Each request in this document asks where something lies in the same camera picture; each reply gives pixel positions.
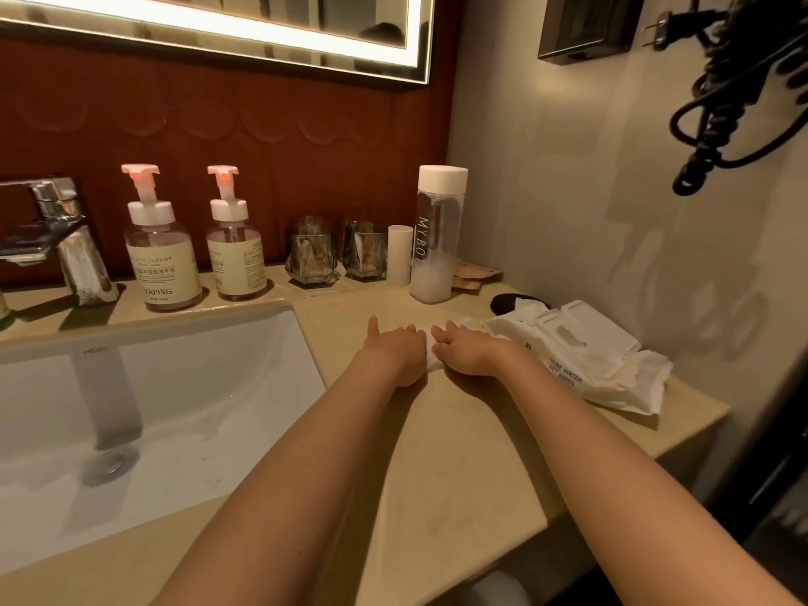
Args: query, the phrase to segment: white sink basin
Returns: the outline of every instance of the white sink basin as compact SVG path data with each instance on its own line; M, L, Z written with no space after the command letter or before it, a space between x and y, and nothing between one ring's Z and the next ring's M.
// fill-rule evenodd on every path
M110 330L0 351L0 574L230 493L324 391L289 308Z

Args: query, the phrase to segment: faucet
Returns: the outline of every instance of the faucet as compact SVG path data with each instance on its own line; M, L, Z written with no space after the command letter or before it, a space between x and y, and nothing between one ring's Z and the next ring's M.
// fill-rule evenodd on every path
M42 214L41 220L19 225L0 240L0 259L33 266L43 263L55 248L65 282L79 306L105 305L118 299L118 287L106 274L72 178L36 178L0 182L0 186L27 187Z

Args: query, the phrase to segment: beige wall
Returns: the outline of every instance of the beige wall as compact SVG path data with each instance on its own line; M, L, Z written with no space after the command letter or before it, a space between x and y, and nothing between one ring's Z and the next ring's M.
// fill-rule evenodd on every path
M641 25L687 3L646 0ZM808 342L808 131L678 197L689 151L667 123L701 73L698 45L653 53L640 34L628 55L556 66L536 58L545 4L467 0L449 146L471 170L460 254L551 305L588 301L732 404L704 494ZM730 156L796 116L770 82Z

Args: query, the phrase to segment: beige countertop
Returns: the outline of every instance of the beige countertop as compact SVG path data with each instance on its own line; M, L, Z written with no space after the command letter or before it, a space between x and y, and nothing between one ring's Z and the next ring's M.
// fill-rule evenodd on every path
M449 317L481 321L491 316L491 297L513 291L490 284L479 296L462 293L428 306L384 283L342 279L332 288L303 290L288 283L282 266L269 267L268 276L276 286L248 305L293 307L326 385L361 346L371 314L382 329ZM203 274L203 284L213 288L210 274ZM154 314L136 284L126 285L110 309L71 309L65 289L7 294L21 320L0 333L0 346L238 309L214 292L186 313ZM712 428L729 409L671 378L658 418L598 410L660 457ZM0 603L145 606L221 502L204 502L5 574ZM389 405L316 602L348 604L356 597L362 606L426 603L564 511L538 447L501 386L432 372L423 386L398 392Z

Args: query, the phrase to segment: white plastic lid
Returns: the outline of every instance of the white plastic lid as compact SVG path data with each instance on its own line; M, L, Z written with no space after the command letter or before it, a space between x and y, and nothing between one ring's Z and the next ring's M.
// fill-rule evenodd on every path
M135 182L140 202L129 202L129 216L136 225L168 225L174 223L174 208L171 202L157 199L154 191L154 174L160 169L152 164L123 164L121 171Z
M418 191L438 195L465 193L469 180L468 168L453 165L422 165L418 175Z
M210 212L214 221L245 221L248 219L247 202L236 199L234 174L238 168L234 165L209 165L208 174L216 175L216 184L219 186L221 199L210 201Z

